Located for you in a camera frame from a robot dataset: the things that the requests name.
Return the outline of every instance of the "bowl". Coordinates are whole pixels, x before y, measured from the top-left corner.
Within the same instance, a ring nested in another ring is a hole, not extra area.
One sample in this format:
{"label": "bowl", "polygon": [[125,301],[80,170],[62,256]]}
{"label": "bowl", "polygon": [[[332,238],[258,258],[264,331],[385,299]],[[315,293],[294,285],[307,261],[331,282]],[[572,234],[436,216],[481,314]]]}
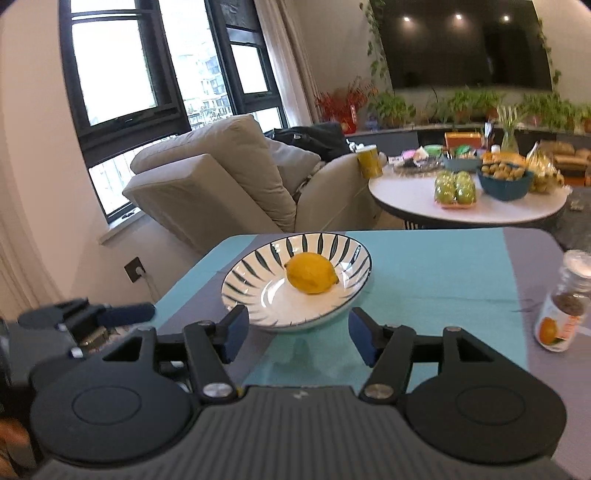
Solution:
{"label": "bowl", "polygon": [[443,164],[448,170],[457,173],[459,171],[475,172],[482,167],[481,158],[444,158]]}
{"label": "bowl", "polygon": [[[518,165],[509,164],[511,167],[518,168]],[[502,202],[512,202],[513,200],[522,199],[527,195],[530,189],[531,182],[534,179],[534,174],[526,171],[523,177],[519,180],[507,181],[494,179],[493,177],[485,177],[480,169],[478,169],[478,179],[480,186],[488,195]]]}

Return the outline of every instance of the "lemon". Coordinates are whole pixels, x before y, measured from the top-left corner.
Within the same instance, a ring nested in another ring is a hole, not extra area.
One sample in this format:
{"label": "lemon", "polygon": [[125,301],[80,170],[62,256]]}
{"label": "lemon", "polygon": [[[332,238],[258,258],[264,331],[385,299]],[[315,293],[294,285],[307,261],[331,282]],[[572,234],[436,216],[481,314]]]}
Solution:
{"label": "lemon", "polygon": [[322,255],[303,252],[285,264],[287,280],[308,295],[324,293],[339,282],[335,268]]}

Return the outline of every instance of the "food package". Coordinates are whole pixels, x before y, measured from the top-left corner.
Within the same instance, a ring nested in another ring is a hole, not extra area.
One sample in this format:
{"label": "food package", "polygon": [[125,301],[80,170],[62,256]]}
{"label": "food package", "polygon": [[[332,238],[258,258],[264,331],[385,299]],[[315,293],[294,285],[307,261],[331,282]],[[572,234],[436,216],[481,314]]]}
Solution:
{"label": "food package", "polygon": [[527,169],[534,174],[531,183],[531,193],[550,194],[556,188],[564,186],[564,177],[560,173],[548,154],[536,143],[527,155]]}
{"label": "food package", "polygon": [[511,152],[486,152],[482,156],[482,162],[484,165],[490,165],[493,163],[510,163],[516,167],[525,167],[527,164],[527,161],[524,157],[518,153]]}

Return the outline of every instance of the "round white table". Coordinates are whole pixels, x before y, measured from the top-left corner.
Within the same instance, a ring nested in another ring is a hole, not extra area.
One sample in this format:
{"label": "round white table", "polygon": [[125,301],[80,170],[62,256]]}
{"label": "round white table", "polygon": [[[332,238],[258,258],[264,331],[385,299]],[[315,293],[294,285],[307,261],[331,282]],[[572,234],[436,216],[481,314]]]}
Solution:
{"label": "round white table", "polygon": [[386,212],[419,226],[478,228],[490,226],[543,226],[566,203],[569,188],[550,195],[528,193],[521,200],[501,202],[482,191],[473,175],[478,201],[471,209],[443,209],[433,200],[434,177],[398,177],[384,173],[369,181],[369,191]]}

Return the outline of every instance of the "glass vase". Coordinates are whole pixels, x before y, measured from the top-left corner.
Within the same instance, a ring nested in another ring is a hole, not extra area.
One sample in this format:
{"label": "glass vase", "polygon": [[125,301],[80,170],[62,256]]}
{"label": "glass vase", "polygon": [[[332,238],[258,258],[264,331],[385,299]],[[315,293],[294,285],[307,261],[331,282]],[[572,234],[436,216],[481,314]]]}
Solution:
{"label": "glass vase", "polygon": [[515,138],[514,130],[505,130],[503,135],[503,143],[501,144],[502,152],[519,153],[519,146],[517,145],[517,139]]}

